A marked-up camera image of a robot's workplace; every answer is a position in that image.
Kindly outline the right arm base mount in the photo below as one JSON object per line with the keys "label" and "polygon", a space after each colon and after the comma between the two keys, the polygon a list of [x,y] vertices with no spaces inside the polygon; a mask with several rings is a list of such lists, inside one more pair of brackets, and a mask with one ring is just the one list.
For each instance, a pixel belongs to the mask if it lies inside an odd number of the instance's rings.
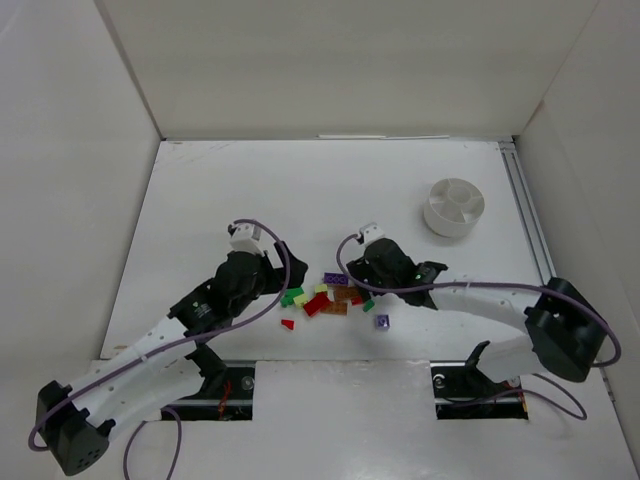
{"label": "right arm base mount", "polygon": [[494,383],[463,362],[430,364],[435,412],[438,420],[490,420],[529,418],[522,393],[488,400],[498,393],[519,389],[519,378]]}

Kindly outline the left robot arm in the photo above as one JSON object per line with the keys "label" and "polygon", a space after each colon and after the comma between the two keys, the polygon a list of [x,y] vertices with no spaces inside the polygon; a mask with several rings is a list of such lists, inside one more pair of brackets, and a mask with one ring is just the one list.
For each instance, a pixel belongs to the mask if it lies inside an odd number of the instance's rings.
{"label": "left robot arm", "polygon": [[227,366],[208,341],[229,331],[253,301],[304,281],[307,264],[285,243],[274,247],[281,267],[261,250],[231,251],[212,278],[119,355],[76,381],[52,381],[39,391],[35,433],[65,475],[96,463],[130,424],[176,400],[220,388]]}

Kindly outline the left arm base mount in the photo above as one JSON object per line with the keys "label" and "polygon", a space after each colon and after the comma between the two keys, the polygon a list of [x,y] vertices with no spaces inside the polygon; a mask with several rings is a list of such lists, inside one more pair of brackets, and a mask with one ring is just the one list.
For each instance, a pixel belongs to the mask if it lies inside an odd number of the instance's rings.
{"label": "left arm base mount", "polygon": [[255,371],[255,362],[230,362],[220,381],[206,380],[196,394],[175,401],[169,408],[182,421],[250,421]]}

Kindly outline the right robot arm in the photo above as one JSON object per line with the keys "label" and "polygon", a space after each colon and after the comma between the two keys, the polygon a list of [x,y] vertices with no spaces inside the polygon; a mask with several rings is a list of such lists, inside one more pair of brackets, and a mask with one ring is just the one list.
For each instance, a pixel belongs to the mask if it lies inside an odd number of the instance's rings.
{"label": "right robot arm", "polygon": [[470,314],[517,330],[511,340],[481,341],[465,361],[493,383],[541,372],[582,383],[608,334],[589,302],[558,277],[543,286],[483,281],[443,263],[416,263],[388,238],[368,243],[345,269],[365,293],[392,293],[413,307]]}

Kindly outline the green 2x4 lego brick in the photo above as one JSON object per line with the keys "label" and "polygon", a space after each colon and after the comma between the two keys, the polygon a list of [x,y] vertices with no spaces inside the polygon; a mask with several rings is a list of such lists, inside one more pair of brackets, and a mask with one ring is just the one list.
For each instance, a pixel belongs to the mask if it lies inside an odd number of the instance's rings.
{"label": "green 2x4 lego brick", "polygon": [[287,308],[291,305],[295,304],[295,296],[294,295],[284,295],[281,299],[280,299],[280,305],[283,308]]}

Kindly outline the small green sloped piece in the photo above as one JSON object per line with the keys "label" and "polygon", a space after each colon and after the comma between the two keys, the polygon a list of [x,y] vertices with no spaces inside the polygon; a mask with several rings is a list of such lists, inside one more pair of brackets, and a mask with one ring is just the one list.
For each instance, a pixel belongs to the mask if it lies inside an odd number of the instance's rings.
{"label": "small green sloped piece", "polygon": [[362,310],[363,310],[364,312],[369,312],[369,311],[370,311],[370,310],[372,310],[374,307],[375,307],[375,302],[374,302],[374,300],[373,300],[373,299],[369,299],[369,300],[367,300],[367,301],[364,303]]}

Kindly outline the red 2x4 lego brick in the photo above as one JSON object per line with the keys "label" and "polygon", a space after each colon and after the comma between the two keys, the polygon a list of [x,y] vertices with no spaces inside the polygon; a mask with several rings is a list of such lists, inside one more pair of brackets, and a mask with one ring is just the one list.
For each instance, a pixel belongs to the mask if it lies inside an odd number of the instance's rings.
{"label": "red 2x4 lego brick", "polygon": [[306,315],[311,318],[320,313],[324,308],[331,304],[326,292],[317,293],[311,300],[303,305]]}

